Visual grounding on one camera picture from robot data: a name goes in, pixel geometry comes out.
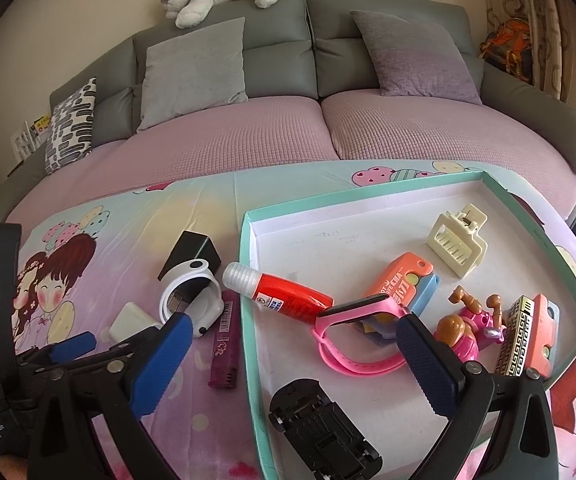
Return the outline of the orange blue toy case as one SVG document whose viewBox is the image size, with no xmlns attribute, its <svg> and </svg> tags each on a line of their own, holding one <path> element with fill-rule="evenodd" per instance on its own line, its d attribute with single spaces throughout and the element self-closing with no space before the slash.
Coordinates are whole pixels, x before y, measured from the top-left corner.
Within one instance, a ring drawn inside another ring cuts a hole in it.
<svg viewBox="0 0 576 480">
<path fill-rule="evenodd" d="M 356 327 L 378 346 L 395 344 L 396 320 L 406 313 L 422 315 L 438 285 L 440 277 L 430 261 L 413 252 L 404 252 L 391 261 L 364 292 L 365 296 L 389 295 L 399 310 L 395 314 L 374 314 L 366 321 L 357 322 Z"/>
</svg>

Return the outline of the pink smartwatch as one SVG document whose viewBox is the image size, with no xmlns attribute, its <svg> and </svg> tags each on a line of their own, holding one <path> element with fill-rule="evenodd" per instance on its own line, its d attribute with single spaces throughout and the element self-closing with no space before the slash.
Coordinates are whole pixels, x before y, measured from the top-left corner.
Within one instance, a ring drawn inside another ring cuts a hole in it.
<svg viewBox="0 0 576 480">
<path fill-rule="evenodd" d="M 408 313 L 395 298 L 383 292 L 321 311 L 311 330 L 320 359 L 331 370 L 350 377 L 379 377 L 399 370 L 406 365 L 401 352 L 380 361 L 355 361 L 337 347 L 328 332 L 338 326 L 353 326 L 356 333 L 375 347 L 388 348 L 396 344 L 396 325 Z"/>
</svg>

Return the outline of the cream plastic hair claw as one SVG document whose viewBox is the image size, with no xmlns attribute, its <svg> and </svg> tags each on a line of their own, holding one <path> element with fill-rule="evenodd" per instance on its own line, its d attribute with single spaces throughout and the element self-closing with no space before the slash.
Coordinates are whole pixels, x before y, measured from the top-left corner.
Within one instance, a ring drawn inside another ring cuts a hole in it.
<svg viewBox="0 0 576 480">
<path fill-rule="evenodd" d="M 486 255 L 488 245 L 480 235 L 486 221 L 483 211 L 468 204 L 442 212 L 432 226 L 427 244 L 458 278 L 468 276 Z"/>
</svg>

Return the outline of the red white glue bottle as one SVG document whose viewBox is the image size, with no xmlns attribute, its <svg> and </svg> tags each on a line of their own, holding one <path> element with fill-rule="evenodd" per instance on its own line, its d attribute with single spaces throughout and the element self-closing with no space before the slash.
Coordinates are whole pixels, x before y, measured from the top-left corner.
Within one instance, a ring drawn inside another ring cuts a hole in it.
<svg viewBox="0 0 576 480">
<path fill-rule="evenodd" d="M 232 262 L 223 272 L 223 284 L 259 306 L 314 324 L 321 312 L 333 306 L 335 300 L 296 282 Z"/>
</svg>

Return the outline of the white soap-like block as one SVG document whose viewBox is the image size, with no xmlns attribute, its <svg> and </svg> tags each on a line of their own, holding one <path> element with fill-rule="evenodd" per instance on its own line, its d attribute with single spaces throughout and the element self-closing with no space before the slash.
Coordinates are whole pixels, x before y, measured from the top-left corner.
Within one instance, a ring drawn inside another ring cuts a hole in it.
<svg viewBox="0 0 576 480">
<path fill-rule="evenodd" d="M 161 323 L 128 301 L 110 325 L 108 333 L 113 342 L 121 342 L 149 327 L 160 328 Z"/>
</svg>

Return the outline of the cartoon print tablecloth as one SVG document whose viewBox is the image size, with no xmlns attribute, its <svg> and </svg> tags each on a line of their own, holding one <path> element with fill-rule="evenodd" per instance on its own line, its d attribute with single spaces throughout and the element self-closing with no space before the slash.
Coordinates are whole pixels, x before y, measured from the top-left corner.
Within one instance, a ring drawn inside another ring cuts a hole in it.
<svg viewBox="0 0 576 480">
<path fill-rule="evenodd" d="M 38 282 L 40 304 L 21 348 L 50 332 L 93 333 L 110 344 L 128 302 L 157 316 L 158 276 L 184 231 L 207 235 L 224 262 L 242 261 L 345 302 L 364 296 L 404 252 L 432 259 L 427 236 L 439 214 L 486 214 L 482 263 L 462 280 L 478 299 L 544 295 L 561 312 L 549 391 L 559 474 L 576 479 L 576 236 L 524 178 L 476 162 L 461 170 L 424 162 L 313 162 L 140 184 L 117 171 L 61 170 L 11 215 L 24 229 L 20 259 L 88 238 L 84 269 L 59 266 Z M 146 425 L 184 479 L 305 479 L 309 471 L 267 419 L 271 395 L 312 377 L 380 452 L 382 478 L 406 478 L 444 427 L 409 370 L 352 378 L 320 359 L 309 328 L 244 302 L 243 365 L 231 391 L 209 387 L 212 339 L 200 337 Z"/>
</svg>

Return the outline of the pink doll figurine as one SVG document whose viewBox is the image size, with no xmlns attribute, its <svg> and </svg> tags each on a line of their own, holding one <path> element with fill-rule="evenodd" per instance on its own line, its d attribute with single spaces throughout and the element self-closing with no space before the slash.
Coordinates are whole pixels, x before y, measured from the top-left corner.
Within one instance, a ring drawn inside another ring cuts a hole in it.
<svg viewBox="0 0 576 480">
<path fill-rule="evenodd" d="M 501 296 L 490 295 L 482 304 L 458 285 L 448 301 L 460 304 L 461 309 L 440 319 L 434 338 L 447 344 L 461 362 L 478 361 L 481 350 L 491 344 L 504 343 L 506 325 L 502 317 Z"/>
</svg>

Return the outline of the magenta lighter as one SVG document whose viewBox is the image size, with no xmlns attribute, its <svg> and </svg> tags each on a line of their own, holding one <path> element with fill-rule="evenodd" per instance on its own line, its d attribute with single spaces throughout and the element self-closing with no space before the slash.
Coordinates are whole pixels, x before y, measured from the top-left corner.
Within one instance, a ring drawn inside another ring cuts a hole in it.
<svg viewBox="0 0 576 480">
<path fill-rule="evenodd" d="M 241 350 L 241 307 L 238 292 L 222 293 L 224 311 L 215 328 L 210 378 L 213 389 L 233 389 L 237 386 Z"/>
</svg>

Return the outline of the black rectangular box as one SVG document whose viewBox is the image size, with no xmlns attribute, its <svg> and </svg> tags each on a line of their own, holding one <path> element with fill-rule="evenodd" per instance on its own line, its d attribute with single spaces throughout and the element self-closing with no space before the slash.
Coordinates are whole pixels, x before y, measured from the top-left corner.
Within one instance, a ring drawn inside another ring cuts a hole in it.
<svg viewBox="0 0 576 480">
<path fill-rule="evenodd" d="M 196 259 L 207 261 L 212 273 L 215 273 L 222 264 L 222 259 L 218 255 L 210 237 L 201 233 L 184 231 L 178 237 L 176 244 L 169 253 L 169 257 L 165 260 L 158 275 L 158 280 L 161 281 L 163 276 L 177 264 Z"/>
</svg>

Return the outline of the black plastic battery holder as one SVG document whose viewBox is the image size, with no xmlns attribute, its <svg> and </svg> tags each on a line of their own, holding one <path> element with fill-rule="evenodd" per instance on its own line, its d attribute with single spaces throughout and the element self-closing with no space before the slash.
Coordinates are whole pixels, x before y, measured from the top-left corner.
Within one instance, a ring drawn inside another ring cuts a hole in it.
<svg viewBox="0 0 576 480">
<path fill-rule="evenodd" d="M 383 460 L 317 380 L 300 378 L 281 387 L 268 420 L 317 479 L 371 479 Z"/>
</svg>

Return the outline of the teal shallow cardboard tray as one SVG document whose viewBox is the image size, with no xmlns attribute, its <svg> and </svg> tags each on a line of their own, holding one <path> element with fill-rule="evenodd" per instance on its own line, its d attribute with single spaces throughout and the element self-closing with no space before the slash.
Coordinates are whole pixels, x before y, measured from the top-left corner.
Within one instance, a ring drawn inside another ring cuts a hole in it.
<svg viewBox="0 0 576 480">
<path fill-rule="evenodd" d="M 428 245 L 440 216 L 476 208 L 487 245 L 482 262 L 458 276 Z M 251 210 L 243 217 L 239 259 L 250 268 L 324 292 L 336 302 L 388 294 L 429 328 L 457 306 L 456 287 L 505 308 L 542 295 L 556 307 L 558 336 L 548 352 L 559 380 L 576 358 L 576 237 L 528 186 L 486 172 L 352 188 Z M 242 339 L 251 418 L 262 474 L 307 479 L 309 468 L 271 426 L 269 402 L 291 380 L 313 378 L 381 454 L 383 479 L 404 479 L 445 426 L 407 367 L 350 377 L 320 357 L 309 326 L 276 301 L 243 300 Z"/>
</svg>

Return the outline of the black white patterned cushion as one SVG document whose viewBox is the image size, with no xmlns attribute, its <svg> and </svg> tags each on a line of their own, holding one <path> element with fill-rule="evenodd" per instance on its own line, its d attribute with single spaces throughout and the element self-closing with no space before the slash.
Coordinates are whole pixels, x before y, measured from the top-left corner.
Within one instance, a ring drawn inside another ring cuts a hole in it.
<svg viewBox="0 0 576 480">
<path fill-rule="evenodd" d="M 53 109 L 45 145 L 45 171 L 54 174 L 92 149 L 97 78 L 92 77 Z"/>
</svg>

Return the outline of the books beside sofa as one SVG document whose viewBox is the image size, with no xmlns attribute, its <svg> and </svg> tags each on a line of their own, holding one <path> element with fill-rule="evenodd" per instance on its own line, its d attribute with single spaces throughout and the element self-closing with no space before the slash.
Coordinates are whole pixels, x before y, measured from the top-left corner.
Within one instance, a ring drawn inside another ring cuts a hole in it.
<svg viewBox="0 0 576 480">
<path fill-rule="evenodd" d="M 22 162 L 37 151 L 49 133 L 50 116 L 42 115 L 34 122 L 25 122 L 22 129 L 11 136 L 10 144 L 17 162 Z"/>
</svg>

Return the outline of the pink sofa seat cover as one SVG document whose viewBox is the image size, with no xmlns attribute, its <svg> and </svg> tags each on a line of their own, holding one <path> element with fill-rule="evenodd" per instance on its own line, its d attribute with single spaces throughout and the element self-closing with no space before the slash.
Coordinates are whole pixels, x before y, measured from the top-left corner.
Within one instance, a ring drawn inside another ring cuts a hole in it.
<svg viewBox="0 0 576 480">
<path fill-rule="evenodd" d="M 5 220 L 33 229 L 56 212 L 133 188 L 242 169 L 334 160 L 420 159 L 453 172 L 492 164 L 530 182 L 562 217 L 576 206 L 576 174 L 536 132 L 493 108 L 437 98 L 387 98 L 376 90 L 322 103 L 267 96 L 203 110 L 94 148 L 40 177 Z"/>
</svg>

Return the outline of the grey sofa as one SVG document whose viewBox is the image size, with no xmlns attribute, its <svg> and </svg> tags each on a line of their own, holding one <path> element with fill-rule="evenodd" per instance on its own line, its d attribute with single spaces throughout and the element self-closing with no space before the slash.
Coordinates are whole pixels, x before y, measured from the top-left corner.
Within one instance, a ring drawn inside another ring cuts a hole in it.
<svg viewBox="0 0 576 480">
<path fill-rule="evenodd" d="M 280 0 L 266 11 L 240 0 L 223 4 L 216 9 L 213 21 L 245 19 L 243 70 L 248 95 L 245 102 L 267 96 L 303 96 L 322 103 L 338 93 L 358 90 L 376 90 L 382 96 L 373 63 L 353 21 L 353 10 L 426 18 L 443 25 L 470 70 L 480 105 L 516 119 L 536 132 L 563 156 L 576 174 L 576 110 L 478 58 L 466 12 L 452 4 L 430 0 Z M 166 22 L 129 36 L 54 90 L 50 103 L 63 101 L 88 79 L 96 77 L 92 151 L 113 141 L 128 140 L 139 133 L 146 51 L 175 36 L 176 29 Z M 352 178 L 356 185 L 502 168 L 492 164 L 478 168 L 458 164 L 455 171 L 447 172 L 420 159 L 360 162 L 363 168 L 355 171 Z M 40 177 L 48 177 L 42 152 L 34 153 L 21 164 L 0 186 L 0 221 L 5 220 L 12 202 L 26 196 L 36 183 L 18 176 L 24 165 L 31 165 Z M 563 218 L 576 219 L 576 206 L 572 214 Z"/>
</svg>

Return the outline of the orange decorative bag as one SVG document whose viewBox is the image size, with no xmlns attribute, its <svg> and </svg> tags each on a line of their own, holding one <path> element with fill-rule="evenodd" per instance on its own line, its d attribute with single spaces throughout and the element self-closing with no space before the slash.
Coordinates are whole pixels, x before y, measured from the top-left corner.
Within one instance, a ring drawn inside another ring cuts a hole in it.
<svg viewBox="0 0 576 480">
<path fill-rule="evenodd" d="M 509 18 L 490 32 L 480 46 L 480 58 L 528 84 L 533 83 L 530 24 L 524 18 Z"/>
</svg>

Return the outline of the purple grey cushion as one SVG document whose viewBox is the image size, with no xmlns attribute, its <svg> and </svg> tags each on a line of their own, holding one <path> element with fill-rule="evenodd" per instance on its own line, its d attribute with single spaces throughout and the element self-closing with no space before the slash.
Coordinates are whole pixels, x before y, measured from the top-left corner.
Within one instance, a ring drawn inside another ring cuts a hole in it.
<svg viewBox="0 0 576 480">
<path fill-rule="evenodd" d="M 428 21 L 353 10 L 382 96 L 427 96 L 471 104 L 481 99 L 445 27 Z"/>
</svg>

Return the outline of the beige patterned curtain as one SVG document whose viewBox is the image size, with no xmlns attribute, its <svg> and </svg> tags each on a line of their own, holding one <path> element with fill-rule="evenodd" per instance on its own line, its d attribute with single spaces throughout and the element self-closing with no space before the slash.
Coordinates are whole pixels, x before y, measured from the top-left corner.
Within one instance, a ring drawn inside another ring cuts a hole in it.
<svg viewBox="0 0 576 480">
<path fill-rule="evenodd" d="M 509 18 L 528 21 L 531 85 L 571 102 L 576 93 L 576 6 L 572 0 L 485 0 L 485 5 L 487 36 Z"/>
</svg>

